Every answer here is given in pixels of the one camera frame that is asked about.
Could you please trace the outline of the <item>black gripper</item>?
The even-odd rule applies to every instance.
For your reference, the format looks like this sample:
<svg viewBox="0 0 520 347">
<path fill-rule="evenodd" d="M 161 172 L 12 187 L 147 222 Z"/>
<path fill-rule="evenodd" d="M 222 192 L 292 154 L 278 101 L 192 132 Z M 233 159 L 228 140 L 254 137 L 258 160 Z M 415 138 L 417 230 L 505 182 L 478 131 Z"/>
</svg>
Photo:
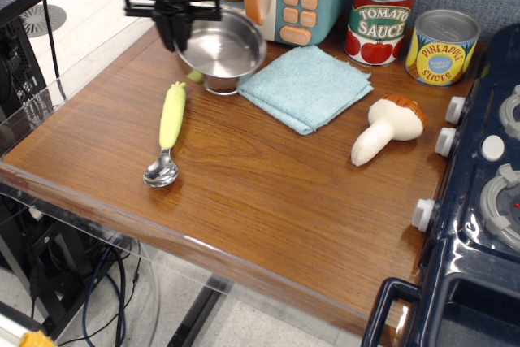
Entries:
<svg viewBox="0 0 520 347">
<path fill-rule="evenodd" d="M 193 20 L 220 21 L 220 0 L 123 0 L 124 11 L 131 17 L 151 18 L 169 51 L 174 51 L 173 30 L 178 51 L 187 49 Z"/>
</svg>

